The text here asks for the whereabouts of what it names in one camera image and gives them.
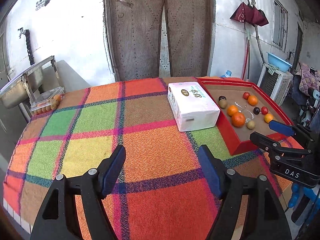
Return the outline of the small tan longan fruit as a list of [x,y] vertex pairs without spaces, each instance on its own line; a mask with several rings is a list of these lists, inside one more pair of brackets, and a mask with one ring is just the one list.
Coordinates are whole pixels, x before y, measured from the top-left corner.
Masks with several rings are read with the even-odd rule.
[[254,129],[255,128],[255,122],[253,120],[250,120],[247,124],[246,124],[248,129]]

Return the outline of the dark plum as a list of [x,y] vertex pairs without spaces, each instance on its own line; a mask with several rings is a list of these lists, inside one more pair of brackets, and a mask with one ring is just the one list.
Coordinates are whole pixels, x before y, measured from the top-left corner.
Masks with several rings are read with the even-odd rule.
[[255,115],[258,115],[258,114],[260,113],[260,108],[259,108],[259,107],[254,107],[253,113],[254,113]]
[[219,96],[219,101],[221,101],[221,100],[226,100],[226,97],[223,95]]

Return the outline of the small yellow-orange mandarin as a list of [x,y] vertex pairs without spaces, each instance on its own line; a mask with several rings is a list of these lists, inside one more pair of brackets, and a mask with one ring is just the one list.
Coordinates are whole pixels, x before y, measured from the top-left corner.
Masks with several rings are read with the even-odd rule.
[[264,115],[264,122],[267,124],[274,119],[274,116],[271,113],[267,113]]

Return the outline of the red cherry tomato in box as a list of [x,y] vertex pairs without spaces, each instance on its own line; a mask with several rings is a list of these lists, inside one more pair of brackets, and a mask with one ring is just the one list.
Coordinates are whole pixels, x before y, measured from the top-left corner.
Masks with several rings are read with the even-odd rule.
[[262,107],[261,108],[261,113],[263,114],[263,115],[266,115],[267,113],[268,113],[268,108],[267,107]]

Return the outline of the large orange mandarin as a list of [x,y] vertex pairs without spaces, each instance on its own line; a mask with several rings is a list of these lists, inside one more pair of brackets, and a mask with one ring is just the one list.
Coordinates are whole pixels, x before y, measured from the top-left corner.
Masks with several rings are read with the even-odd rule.
[[231,118],[231,123],[234,127],[242,127],[244,126],[245,122],[246,122],[246,118],[240,112],[235,113]]

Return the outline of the red shallow cardboard box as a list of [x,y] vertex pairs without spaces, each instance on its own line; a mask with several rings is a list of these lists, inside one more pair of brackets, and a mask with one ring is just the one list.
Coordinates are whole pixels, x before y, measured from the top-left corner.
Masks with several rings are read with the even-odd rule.
[[254,113],[255,108],[262,110],[265,107],[273,120],[286,125],[293,124],[283,110],[256,84],[231,77],[201,77],[197,81],[220,108],[216,125],[230,155],[257,148],[249,139],[252,132],[258,132],[275,141],[286,138],[269,128],[261,112]]

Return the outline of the far orange mandarin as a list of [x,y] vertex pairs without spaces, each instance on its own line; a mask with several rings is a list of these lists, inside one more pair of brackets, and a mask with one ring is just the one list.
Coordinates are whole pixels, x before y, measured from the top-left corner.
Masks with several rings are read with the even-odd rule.
[[251,106],[256,106],[258,104],[258,98],[255,95],[250,95],[247,99],[247,102]]

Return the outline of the white air conditioner unit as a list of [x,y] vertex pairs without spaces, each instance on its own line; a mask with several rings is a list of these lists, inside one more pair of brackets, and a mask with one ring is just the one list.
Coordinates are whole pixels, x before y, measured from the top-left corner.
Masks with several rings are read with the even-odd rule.
[[269,64],[264,63],[258,87],[262,89],[278,106],[281,106],[292,85],[293,75],[290,72],[282,72],[276,69],[271,75],[269,73]]

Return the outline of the quilt-covered scooter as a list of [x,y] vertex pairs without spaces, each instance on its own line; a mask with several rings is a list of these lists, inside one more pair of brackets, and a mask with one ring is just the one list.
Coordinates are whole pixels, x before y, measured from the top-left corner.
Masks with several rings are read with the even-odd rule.
[[319,112],[319,71],[299,63],[293,76],[291,98],[299,107],[297,123],[310,127]]

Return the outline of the brown kiwi-like fruit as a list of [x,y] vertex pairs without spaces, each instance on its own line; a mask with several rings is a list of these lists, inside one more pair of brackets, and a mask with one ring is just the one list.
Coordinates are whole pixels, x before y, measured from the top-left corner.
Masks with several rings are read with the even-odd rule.
[[221,100],[219,101],[219,106],[220,106],[221,109],[225,109],[225,108],[228,106],[227,100],[221,99]]

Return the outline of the light blue wash basin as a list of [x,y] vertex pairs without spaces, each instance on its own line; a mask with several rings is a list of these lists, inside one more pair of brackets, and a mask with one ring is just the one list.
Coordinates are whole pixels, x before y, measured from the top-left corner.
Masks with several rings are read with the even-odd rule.
[[277,67],[282,72],[287,72],[292,67],[290,63],[272,53],[268,53],[267,58],[270,65]]

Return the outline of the blue detergent bottle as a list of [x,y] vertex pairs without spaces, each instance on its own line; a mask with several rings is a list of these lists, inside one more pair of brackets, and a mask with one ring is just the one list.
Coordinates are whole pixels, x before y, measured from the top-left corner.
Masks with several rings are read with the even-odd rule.
[[230,70],[227,70],[225,72],[225,74],[223,74],[221,77],[222,78],[228,78],[228,77],[231,77],[232,76],[232,72]]

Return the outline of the white tissue pack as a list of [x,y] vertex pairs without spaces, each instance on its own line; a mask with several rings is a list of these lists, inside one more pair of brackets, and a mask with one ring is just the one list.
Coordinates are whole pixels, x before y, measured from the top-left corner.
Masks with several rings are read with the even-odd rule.
[[216,125],[220,108],[198,82],[168,84],[168,102],[180,132]]

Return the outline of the maroon folded umbrella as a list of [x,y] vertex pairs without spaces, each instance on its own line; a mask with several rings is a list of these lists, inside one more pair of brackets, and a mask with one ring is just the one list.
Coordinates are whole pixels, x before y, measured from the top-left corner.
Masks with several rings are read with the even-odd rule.
[[258,25],[260,27],[269,24],[269,21],[265,13],[257,9],[255,6],[245,4],[242,2],[235,12],[230,17],[231,20],[235,20],[242,23],[249,23],[251,25]]

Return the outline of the metal sink stand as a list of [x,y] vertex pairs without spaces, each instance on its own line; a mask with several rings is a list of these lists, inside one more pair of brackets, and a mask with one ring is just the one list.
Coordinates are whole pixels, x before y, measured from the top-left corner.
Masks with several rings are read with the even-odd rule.
[[30,111],[31,104],[39,97],[36,96],[34,92],[43,84],[42,66],[47,63],[52,65],[56,79],[60,79],[57,72],[55,56],[52,55],[39,63],[33,64],[10,80],[1,89],[1,103],[3,103],[5,108],[11,109],[28,99],[29,105],[25,108],[26,113],[24,117],[27,121],[31,119],[33,116]]

